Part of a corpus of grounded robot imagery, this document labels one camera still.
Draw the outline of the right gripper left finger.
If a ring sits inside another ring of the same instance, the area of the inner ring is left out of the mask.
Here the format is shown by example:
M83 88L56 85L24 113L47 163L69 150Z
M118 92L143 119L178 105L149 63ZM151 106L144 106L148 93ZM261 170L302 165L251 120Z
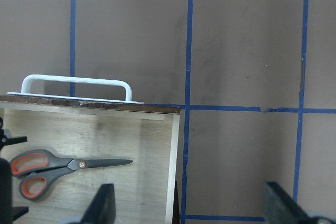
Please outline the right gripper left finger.
M102 184L81 218L68 219L65 223L107 224L116 220L114 184Z

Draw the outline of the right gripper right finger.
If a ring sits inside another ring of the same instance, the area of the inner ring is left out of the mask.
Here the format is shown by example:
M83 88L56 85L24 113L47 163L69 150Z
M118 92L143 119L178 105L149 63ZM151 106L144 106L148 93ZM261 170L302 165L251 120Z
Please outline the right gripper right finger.
M277 182L265 182L263 215L270 224L335 223L324 216L310 217Z

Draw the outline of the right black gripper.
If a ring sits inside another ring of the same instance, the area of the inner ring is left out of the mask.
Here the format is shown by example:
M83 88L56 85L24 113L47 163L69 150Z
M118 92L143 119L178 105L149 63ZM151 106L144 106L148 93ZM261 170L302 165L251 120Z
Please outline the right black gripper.
M26 136L8 138L3 130L1 118L1 150L4 146L27 142ZM28 207L13 207L12 172L7 160L1 158L1 223L13 223L28 213Z

